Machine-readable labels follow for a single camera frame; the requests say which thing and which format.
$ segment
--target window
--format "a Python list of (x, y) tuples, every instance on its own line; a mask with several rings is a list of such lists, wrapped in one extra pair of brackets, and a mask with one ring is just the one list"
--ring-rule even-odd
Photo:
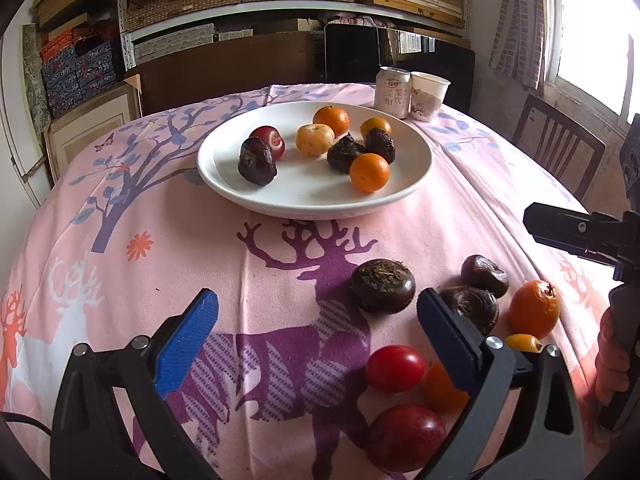
[(640, 10), (633, 0), (551, 3), (547, 80), (626, 132), (640, 112)]

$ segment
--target butterfly print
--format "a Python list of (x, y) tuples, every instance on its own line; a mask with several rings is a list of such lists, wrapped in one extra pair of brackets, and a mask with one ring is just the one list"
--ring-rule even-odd
[(95, 148), (95, 152), (98, 153), (101, 149), (103, 149), (105, 146), (111, 146), (113, 144), (113, 134), (115, 132), (112, 132), (111, 135), (109, 137), (107, 137), (107, 140), (105, 140), (102, 144), (96, 144), (94, 146)]

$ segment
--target paper cup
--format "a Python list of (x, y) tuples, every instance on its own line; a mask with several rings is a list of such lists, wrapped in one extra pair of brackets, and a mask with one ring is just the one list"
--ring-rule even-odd
[(424, 72), (411, 72), (411, 117), (430, 123), (434, 120), (451, 81)]

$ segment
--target pink tablecloth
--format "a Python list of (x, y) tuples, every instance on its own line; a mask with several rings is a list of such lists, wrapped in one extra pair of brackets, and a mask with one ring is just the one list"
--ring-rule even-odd
[[(444, 107), (415, 123), (433, 167), (415, 194), (369, 216), (333, 222), (268, 218), (218, 196), (195, 169), (202, 139), (226, 119), (275, 102), (371, 104), (369, 86), (273, 86), (155, 114), (78, 155), (38, 212), (2, 297), (0, 405), (51, 423), (70, 350), (121, 348), (181, 313), (203, 287), (220, 318), (168, 402), (225, 480), (383, 479), (362, 446), (381, 410), (405, 402), (367, 389), (368, 356), (406, 343), (434, 359), (415, 307), (372, 319), (344, 282), (375, 257), (404, 261), (418, 290), (457, 283), (480, 253), (511, 287), (554, 283), (564, 299), (548, 341), (562, 349), (580, 399), (590, 462), (602, 453), (590, 388), (598, 322), (611, 269), (537, 245), (524, 208), (543, 202), (583, 210), (548, 173), (482, 124)], [(494, 333), (508, 334), (504, 315)], [(150, 453), (127, 427), (146, 460)], [(48, 440), (16, 430), (48, 463)], [(400, 478), (412, 478), (394, 475)]]

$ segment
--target human hand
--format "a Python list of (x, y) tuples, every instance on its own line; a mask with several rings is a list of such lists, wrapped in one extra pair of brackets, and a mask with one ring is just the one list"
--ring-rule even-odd
[(614, 339), (614, 320), (608, 308), (600, 320), (598, 355), (596, 356), (596, 398), (608, 406), (615, 392), (629, 388), (629, 356)]

